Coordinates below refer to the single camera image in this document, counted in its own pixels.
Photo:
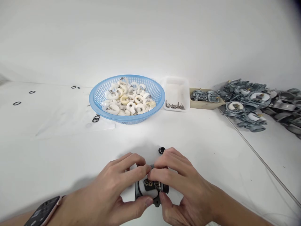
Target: pile of carburetors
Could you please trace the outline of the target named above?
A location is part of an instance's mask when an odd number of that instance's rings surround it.
[[[301,139],[301,91],[299,89],[280,91],[263,112],[271,115],[275,121],[280,122]]]
[[[276,93],[274,90],[267,89],[263,84],[237,79],[227,81],[218,93],[226,102],[225,106],[220,107],[223,115],[238,119],[237,125],[251,132],[261,132],[266,129],[264,126],[267,125],[267,120],[256,111],[270,105],[270,95]]]
[[[261,132],[266,128],[266,119],[262,112],[271,115],[277,122],[284,125],[290,132],[301,139],[301,91],[289,89],[276,92],[264,84],[251,83],[241,79],[227,81],[221,90],[217,91],[226,102],[220,109],[223,115],[233,117],[239,122],[239,127],[251,132]]]

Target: white wall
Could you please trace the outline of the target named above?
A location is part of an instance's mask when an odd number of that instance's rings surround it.
[[[300,23],[291,7],[288,0],[2,0],[0,80],[93,87],[132,73],[185,76],[202,88],[236,78],[301,88]]]

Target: plastic basket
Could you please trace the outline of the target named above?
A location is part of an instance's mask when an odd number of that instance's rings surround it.
[[[111,83],[117,83],[121,77],[126,77],[129,80],[129,83],[137,82],[138,84],[145,84],[146,92],[151,94],[152,99],[156,102],[156,107],[144,114],[135,116],[118,116],[103,111],[103,106],[101,105],[101,102],[107,99],[105,97],[105,91],[109,90],[109,88],[111,87]],[[103,80],[100,83],[98,83],[92,89],[89,95],[90,106],[97,114],[106,119],[113,120],[122,124],[137,124],[143,122],[145,119],[147,119],[148,117],[155,114],[158,110],[160,110],[164,104],[164,101],[165,93],[160,84],[150,78],[140,75],[117,75],[114,77],[107,78],[106,80]]]

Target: hand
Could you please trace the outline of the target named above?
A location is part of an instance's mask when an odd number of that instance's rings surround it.
[[[156,169],[148,174],[149,180],[157,180],[181,192],[180,205],[173,205],[169,197],[160,192],[163,219],[171,225],[206,225],[214,221],[215,194],[219,189],[206,181],[189,160],[174,148],[166,149],[154,163]]]
[[[134,164],[140,166],[129,170]],[[128,153],[109,162],[90,185],[64,197],[49,226],[121,225],[140,217],[153,199],[142,196],[134,202],[124,203],[120,194],[143,179],[150,170],[138,154]]]

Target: white plastic container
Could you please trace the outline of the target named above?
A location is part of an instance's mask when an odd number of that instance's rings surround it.
[[[165,110],[187,112],[190,108],[189,98],[189,82],[186,78],[179,77],[165,77],[161,82],[165,91],[165,99],[170,105],[183,104],[185,109],[174,109],[166,107],[165,103],[163,108]]]

